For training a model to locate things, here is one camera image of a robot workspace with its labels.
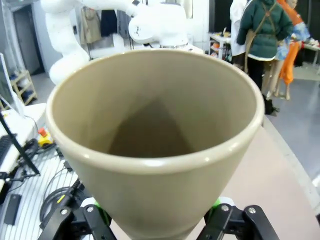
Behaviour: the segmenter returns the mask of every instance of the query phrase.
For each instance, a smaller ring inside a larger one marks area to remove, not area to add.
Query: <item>shelf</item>
[[[31,102],[31,100],[32,99],[36,99],[37,98],[37,94],[34,92],[34,93],[32,93],[29,97],[28,97],[28,99],[24,102],[24,105],[28,105],[30,102]]]
[[[19,82],[21,79],[23,79],[24,77],[26,77],[28,75],[28,71],[23,71],[19,74],[19,76],[17,76],[14,80],[11,80],[11,86],[13,86],[14,84],[16,84],[17,82]]]
[[[20,91],[19,91],[19,94],[21,95],[21,94],[23,94],[30,86],[31,86],[31,82],[29,81],[28,83],[27,83],[27,85],[23,88],[23,89],[21,89]]]

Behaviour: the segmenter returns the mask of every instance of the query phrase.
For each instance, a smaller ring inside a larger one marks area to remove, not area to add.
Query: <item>yellow object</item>
[[[52,144],[54,141],[49,132],[47,132],[43,127],[39,129],[40,138],[38,140],[38,145],[43,147],[45,145]]]
[[[65,195],[65,194],[63,194],[63,195],[59,198],[59,200],[58,200],[56,203],[57,203],[57,204],[58,204],[58,203],[60,203],[60,202],[61,202],[61,200],[62,200],[62,199],[64,199],[64,197],[65,197],[65,196],[66,196],[66,195]]]

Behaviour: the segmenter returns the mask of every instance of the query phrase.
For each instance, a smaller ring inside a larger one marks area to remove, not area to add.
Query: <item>doorway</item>
[[[13,19],[25,68],[30,75],[44,73],[31,4],[14,11]]]

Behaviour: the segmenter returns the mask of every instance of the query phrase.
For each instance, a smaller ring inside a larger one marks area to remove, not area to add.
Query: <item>white coat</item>
[[[246,52],[246,45],[237,43],[237,36],[240,28],[240,20],[247,5],[247,0],[233,0],[230,7],[231,20],[231,53],[232,56],[237,56]]]

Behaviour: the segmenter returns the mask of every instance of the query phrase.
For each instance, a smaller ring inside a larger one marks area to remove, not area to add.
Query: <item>table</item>
[[[233,199],[240,209],[262,207],[281,240],[318,240],[320,227],[287,160],[262,127],[222,196]],[[187,240],[195,240],[204,226],[202,220]],[[128,236],[114,223],[111,229],[119,240]],[[235,239],[225,236],[224,240]]]
[[[24,146],[26,141],[36,137],[34,121],[38,126],[45,124],[45,110],[45,103],[24,107],[24,115],[30,118],[22,118],[16,111],[12,109],[2,112],[6,124],[13,134],[17,134],[16,139],[21,146]],[[7,132],[4,130],[2,125],[0,126],[0,134],[1,136],[7,135]],[[18,150],[14,145],[12,145],[0,166],[0,172],[10,173],[16,166],[16,160],[18,156]],[[4,184],[5,181],[0,180],[0,191],[2,190]]]
[[[223,54],[224,54],[224,46],[225,46],[225,44],[229,44],[230,43],[231,38],[230,37],[221,36],[221,32],[220,33],[214,33],[214,34],[210,35],[209,53],[210,53],[210,48],[211,48],[211,39],[213,39],[214,41],[219,43],[218,58],[222,59]]]
[[[314,56],[314,60],[313,60],[313,66],[315,67],[317,65],[318,62],[318,57],[319,57],[319,52],[320,52],[320,46],[315,46],[315,45],[310,45],[310,44],[305,44],[303,46],[304,49],[309,49],[312,51],[315,51],[315,56]],[[320,66],[319,66],[319,70],[316,73],[318,75],[320,75]]]

